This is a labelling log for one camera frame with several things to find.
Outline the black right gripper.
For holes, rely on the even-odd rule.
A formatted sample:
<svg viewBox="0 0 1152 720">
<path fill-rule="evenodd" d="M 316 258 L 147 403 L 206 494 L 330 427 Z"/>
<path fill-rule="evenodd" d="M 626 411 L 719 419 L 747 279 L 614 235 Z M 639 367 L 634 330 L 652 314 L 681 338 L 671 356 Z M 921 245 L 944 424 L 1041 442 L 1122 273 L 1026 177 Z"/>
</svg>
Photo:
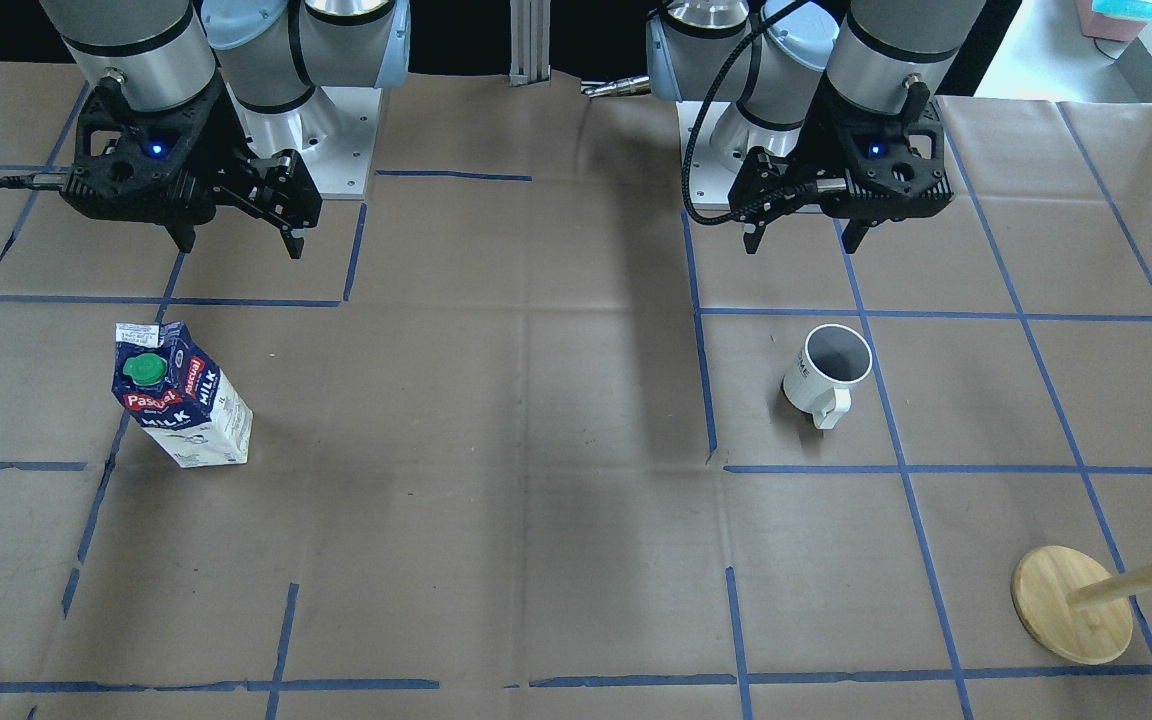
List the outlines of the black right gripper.
<svg viewBox="0 0 1152 720">
<path fill-rule="evenodd" d="M 194 250 L 197 225 L 233 206 L 282 232 L 293 260 L 302 258 L 306 228 L 323 209 L 296 150 L 259 158 L 247 145 L 218 76 L 164 111 L 132 109 L 123 83 L 103 77 L 81 109 L 61 197 L 88 218 L 161 225 L 183 253 Z"/>
</svg>

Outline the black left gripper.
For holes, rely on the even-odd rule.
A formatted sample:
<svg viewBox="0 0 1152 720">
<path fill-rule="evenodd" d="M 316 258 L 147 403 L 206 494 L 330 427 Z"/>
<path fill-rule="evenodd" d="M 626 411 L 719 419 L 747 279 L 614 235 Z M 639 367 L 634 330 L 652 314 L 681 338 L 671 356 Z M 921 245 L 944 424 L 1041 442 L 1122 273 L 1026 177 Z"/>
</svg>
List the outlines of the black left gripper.
<svg viewBox="0 0 1152 720">
<path fill-rule="evenodd" d="M 756 223 L 808 204 L 847 220 L 847 255 L 859 250 L 876 222 L 940 213 L 954 200 L 943 145 L 945 128 L 920 77 L 897 82 L 892 114 L 861 109 L 824 79 L 790 154 L 756 146 L 742 160 L 730 209 L 745 223 L 745 252 L 760 247 Z"/>
</svg>

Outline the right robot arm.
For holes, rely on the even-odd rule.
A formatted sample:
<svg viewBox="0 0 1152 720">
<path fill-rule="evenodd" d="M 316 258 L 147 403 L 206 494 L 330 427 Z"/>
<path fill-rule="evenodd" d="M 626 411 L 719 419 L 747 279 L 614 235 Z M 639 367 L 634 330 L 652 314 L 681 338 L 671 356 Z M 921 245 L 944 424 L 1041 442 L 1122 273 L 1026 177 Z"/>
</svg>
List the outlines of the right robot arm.
<svg viewBox="0 0 1152 720">
<path fill-rule="evenodd" d="M 238 209 L 297 259 L 323 202 L 365 191 L 379 103 L 410 65 L 407 1 L 46 1 L 91 91 L 70 169 L 84 217 L 189 252 Z"/>
</svg>

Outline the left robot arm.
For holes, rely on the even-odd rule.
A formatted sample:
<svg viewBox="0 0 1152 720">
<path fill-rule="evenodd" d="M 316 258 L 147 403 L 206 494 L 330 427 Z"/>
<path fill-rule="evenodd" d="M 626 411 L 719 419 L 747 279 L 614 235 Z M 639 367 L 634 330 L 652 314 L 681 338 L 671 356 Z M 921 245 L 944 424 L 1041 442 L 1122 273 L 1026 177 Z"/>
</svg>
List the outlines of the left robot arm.
<svg viewBox="0 0 1152 720">
<path fill-rule="evenodd" d="M 805 206 L 869 229 L 932 218 L 954 200 L 933 97 L 980 1 L 662 1 L 646 20 L 653 94 L 699 103 L 684 145 L 696 223 L 740 223 L 755 253 Z"/>
</svg>

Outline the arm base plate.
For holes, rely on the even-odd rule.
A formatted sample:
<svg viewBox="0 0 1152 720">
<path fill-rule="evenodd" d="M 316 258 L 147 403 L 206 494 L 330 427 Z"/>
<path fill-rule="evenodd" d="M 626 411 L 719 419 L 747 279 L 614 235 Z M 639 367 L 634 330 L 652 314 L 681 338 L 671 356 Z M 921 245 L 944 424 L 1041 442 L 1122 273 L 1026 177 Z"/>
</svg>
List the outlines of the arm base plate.
<svg viewBox="0 0 1152 720">
<path fill-rule="evenodd" d="M 384 100 L 380 88 L 316 88 L 296 109 L 237 111 L 257 156 L 296 150 L 324 199 L 364 200 Z"/>
<path fill-rule="evenodd" d="M 689 165 L 694 209 L 727 213 L 728 194 L 748 150 L 758 146 L 773 156 L 790 156 L 799 132 L 799 128 L 776 131 L 753 124 L 728 103 L 710 105 Z"/>
</svg>

